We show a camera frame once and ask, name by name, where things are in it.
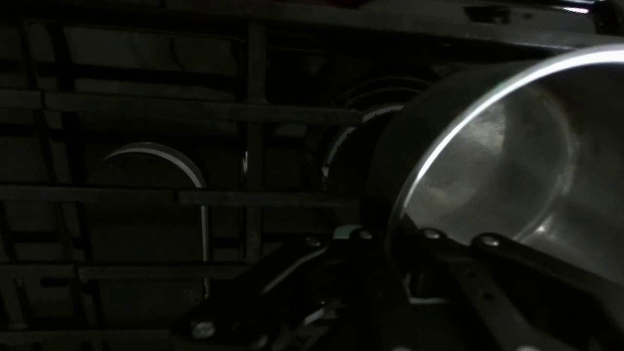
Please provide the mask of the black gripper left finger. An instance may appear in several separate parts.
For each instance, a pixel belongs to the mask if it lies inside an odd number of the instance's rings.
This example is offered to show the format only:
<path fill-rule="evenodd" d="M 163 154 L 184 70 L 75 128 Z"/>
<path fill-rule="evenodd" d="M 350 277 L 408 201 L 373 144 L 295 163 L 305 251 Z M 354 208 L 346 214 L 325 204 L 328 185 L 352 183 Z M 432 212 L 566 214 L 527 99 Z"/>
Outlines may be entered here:
<path fill-rule="evenodd" d="M 391 351 L 360 226 L 295 240 L 217 286 L 172 327 L 174 351 Z"/>

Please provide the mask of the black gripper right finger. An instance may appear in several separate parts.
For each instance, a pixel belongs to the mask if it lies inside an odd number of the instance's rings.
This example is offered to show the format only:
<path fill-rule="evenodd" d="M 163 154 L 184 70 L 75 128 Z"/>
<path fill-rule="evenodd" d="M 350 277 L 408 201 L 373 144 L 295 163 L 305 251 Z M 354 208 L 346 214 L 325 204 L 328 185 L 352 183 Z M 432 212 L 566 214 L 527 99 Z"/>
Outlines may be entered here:
<path fill-rule="evenodd" d="M 496 351 L 624 351 L 624 288 L 605 277 L 494 232 L 461 243 L 406 222 L 403 249 L 412 286 L 459 304 Z"/>

